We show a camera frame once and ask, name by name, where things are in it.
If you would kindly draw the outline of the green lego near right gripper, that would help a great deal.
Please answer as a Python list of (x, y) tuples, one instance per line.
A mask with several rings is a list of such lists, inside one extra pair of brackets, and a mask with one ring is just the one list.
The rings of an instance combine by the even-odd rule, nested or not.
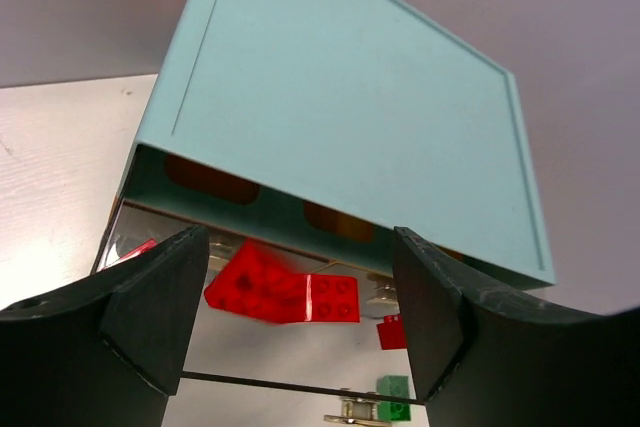
[[(385, 375), (376, 382), (376, 392), (379, 395), (393, 398), (409, 398), (409, 378), (403, 375)], [(380, 421), (397, 423), (411, 420), (409, 404), (396, 401), (380, 401), (377, 406), (377, 417)]]

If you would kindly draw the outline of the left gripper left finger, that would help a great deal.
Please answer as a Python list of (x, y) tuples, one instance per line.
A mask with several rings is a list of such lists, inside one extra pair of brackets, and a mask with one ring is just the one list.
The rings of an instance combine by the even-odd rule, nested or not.
[(1, 311), (4, 426), (159, 426), (177, 393), (209, 258), (190, 227)]

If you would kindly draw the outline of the teal drawer cabinet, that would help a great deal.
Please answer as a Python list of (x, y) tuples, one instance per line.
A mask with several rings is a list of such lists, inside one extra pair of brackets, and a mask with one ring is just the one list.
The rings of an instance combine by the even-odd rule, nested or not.
[(118, 196), (380, 274), (407, 227), (555, 281), (514, 76), (402, 0), (187, 0)]

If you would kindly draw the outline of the red round lego piece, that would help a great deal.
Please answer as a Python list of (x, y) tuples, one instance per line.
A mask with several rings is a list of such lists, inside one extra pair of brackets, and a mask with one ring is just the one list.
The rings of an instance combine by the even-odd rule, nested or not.
[(209, 307), (275, 324), (306, 317), (306, 276), (282, 255), (252, 240), (205, 288)]

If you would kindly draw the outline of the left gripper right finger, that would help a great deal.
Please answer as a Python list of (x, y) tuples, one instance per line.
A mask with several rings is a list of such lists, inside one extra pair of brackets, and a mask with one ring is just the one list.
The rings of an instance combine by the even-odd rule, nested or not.
[(639, 312), (587, 313), (515, 289), (394, 231), (417, 399), (433, 426), (635, 426)]

